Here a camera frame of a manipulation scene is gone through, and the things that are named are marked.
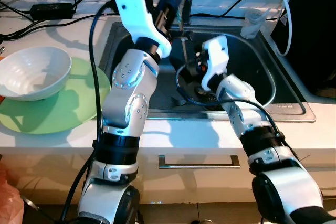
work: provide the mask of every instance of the countertop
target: countertop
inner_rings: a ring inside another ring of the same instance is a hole
[[[209,25],[218,20],[206,19]],[[95,57],[99,61],[113,22],[119,17],[102,17],[94,34]],[[193,23],[204,23],[193,19]],[[221,21],[221,25],[240,25],[240,20]],[[65,27],[37,30],[17,41],[5,41],[2,56],[33,46],[55,46],[72,57],[89,61],[88,38],[92,19]],[[27,21],[14,16],[0,17],[0,33],[8,34],[25,27]],[[287,142],[300,154],[336,152],[336,105],[309,103],[316,116],[314,123],[277,123]],[[96,136],[96,122],[88,121],[75,129],[46,135],[30,135],[11,131],[0,125],[0,154],[88,154]],[[228,121],[210,120],[147,120],[140,140],[140,153],[145,154],[236,154],[243,147]]]

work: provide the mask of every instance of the white cabinet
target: white cabinet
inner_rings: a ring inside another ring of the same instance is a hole
[[[234,155],[232,164],[230,155],[166,155],[164,169],[159,169],[158,155],[138,160],[134,184],[141,203],[254,201],[246,156]]]
[[[325,198],[336,198],[336,154],[310,155],[302,160],[302,164],[316,181]]]
[[[249,202],[253,175],[244,153],[234,155],[172,155],[159,162],[157,154],[138,154],[139,173],[134,186],[141,203]],[[37,204],[63,204],[70,186],[88,155],[4,155],[9,182]],[[334,196],[334,155],[310,155],[302,161],[325,196]],[[73,204],[78,203],[82,182]]]

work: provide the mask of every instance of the green plate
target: green plate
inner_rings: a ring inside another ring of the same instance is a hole
[[[102,104],[111,86],[103,71],[97,68],[97,74]],[[63,89],[39,101],[5,99],[0,104],[0,123],[13,131],[30,134],[72,129],[96,116],[94,88],[90,63],[72,58],[70,77]]]

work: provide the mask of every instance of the power adapter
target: power adapter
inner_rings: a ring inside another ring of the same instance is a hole
[[[74,13],[72,3],[33,5],[29,11],[33,20],[70,19]]]

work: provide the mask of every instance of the sink basin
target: sink basin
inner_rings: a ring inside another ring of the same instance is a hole
[[[315,115],[303,99],[286,73],[278,67],[277,59],[266,45],[261,33],[253,40],[245,40],[240,36],[240,27],[190,26],[184,28],[182,34],[177,27],[171,29],[175,40],[171,54],[183,54],[181,43],[191,40],[200,45],[218,35],[225,35],[228,42],[229,63],[228,74],[248,82],[256,91],[257,100],[276,121],[314,122]],[[99,67],[112,78],[116,65],[129,48],[133,48],[130,34],[121,22],[113,23]],[[149,103],[148,119],[212,119],[228,120],[228,116],[219,106],[204,108],[183,104],[182,96],[176,90],[175,69],[168,58],[160,62],[158,85]],[[181,85],[195,99],[199,100],[195,88],[196,81]]]

